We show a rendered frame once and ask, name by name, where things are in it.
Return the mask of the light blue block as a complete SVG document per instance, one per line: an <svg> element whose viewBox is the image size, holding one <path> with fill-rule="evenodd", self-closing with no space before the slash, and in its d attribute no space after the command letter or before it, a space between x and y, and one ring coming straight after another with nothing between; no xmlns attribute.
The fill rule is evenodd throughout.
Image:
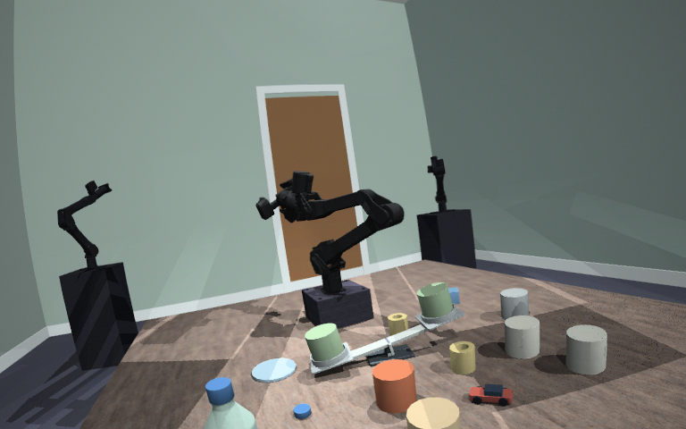
<svg viewBox="0 0 686 429"><path fill-rule="evenodd" d="M449 295L451 297L452 303L453 304L459 304L460 298L459 298L459 291L457 288L448 288L449 289Z"/></svg>

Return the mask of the orange-brown cylinder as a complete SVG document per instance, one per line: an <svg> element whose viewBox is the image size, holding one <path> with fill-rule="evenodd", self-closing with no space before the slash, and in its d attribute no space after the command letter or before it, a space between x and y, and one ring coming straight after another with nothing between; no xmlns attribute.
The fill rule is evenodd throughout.
<svg viewBox="0 0 686 429"><path fill-rule="evenodd" d="M388 413L406 412L417 401L414 366L402 359L379 363L373 370L377 407Z"/></svg>

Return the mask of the red toy car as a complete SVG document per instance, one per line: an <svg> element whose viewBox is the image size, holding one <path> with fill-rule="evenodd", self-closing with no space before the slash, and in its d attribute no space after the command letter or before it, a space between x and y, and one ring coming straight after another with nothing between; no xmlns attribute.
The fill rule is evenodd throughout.
<svg viewBox="0 0 686 429"><path fill-rule="evenodd" d="M481 404L481 402L494 402L499 403L500 406L504 407L507 404L512 403L513 400L513 390L503 388L503 385L496 384L485 384L485 388L478 386L472 387L470 390L469 398L474 404Z"/></svg>

